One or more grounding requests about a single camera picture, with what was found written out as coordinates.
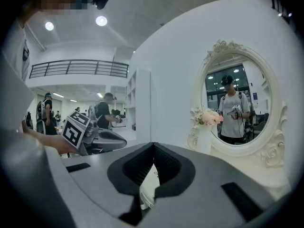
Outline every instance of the railing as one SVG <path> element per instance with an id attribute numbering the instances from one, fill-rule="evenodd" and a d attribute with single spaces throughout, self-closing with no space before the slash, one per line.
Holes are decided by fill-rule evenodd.
<path id="1" fill-rule="evenodd" d="M 117 77 L 128 77 L 129 65 L 100 60 L 60 60 L 32 66 L 29 78 L 61 74 L 93 74 Z"/>

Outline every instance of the mirror frame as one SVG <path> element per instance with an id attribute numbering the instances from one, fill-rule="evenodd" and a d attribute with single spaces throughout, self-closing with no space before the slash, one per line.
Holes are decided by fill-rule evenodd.
<path id="1" fill-rule="evenodd" d="M 202 90 L 205 78 L 210 70 L 214 60 L 225 54 L 239 54 L 251 59 L 257 67 L 263 72 L 267 79 L 269 92 L 271 95 L 270 115 L 267 124 L 261 134 L 253 141 L 242 145 L 231 145 L 224 143 L 214 134 L 211 137 L 211 147 L 230 156 L 259 155 L 265 166 L 283 165 L 283 156 L 285 149 L 284 133 L 282 125 L 287 120 L 287 106 L 282 102 L 280 87 L 275 74 L 270 65 L 255 51 L 233 41 L 227 43 L 218 40 L 213 45 L 212 51 L 208 51 L 207 57 L 200 66 L 198 77 L 195 83 L 194 106 L 202 109 Z M 193 127 L 188 135 L 188 147 L 196 149 L 199 129 L 194 120 Z"/>

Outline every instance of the mirror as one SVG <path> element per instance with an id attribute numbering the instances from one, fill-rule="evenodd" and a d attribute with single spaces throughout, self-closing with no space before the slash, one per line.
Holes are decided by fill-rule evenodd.
<path id="1" fill-rule="evenodd" d="M 240 54 L 224 54 L 209 67 L 202 90 L 202 105 L 223 115 L 212 129 L 221 141 L 240 145 L 257 138 L 270 114 L 271 97 L 258 65 Z"/>

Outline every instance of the vase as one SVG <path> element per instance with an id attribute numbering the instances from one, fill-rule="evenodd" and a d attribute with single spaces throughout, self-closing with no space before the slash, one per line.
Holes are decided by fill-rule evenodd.
<path id="1" fill-rule="evenodd" d="M 210 154 L 211 151 L 211 126 L 197 125 L 199 130 L 196 151 L 204 154 Z"/>

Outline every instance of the linear ceiling light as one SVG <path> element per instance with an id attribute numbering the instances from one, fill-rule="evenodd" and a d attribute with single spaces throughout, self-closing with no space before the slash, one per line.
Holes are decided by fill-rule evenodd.
<path id="1" fill-rule="evenodd" d="M 57 96 L 59 96 L 59 97 L 64 98 L 64 96 L 62 96 L 62 95 L 58 95 L 58 94 L 56 94 L 56 93 L 53 93 L 53 95 L 57 95 Z"/>

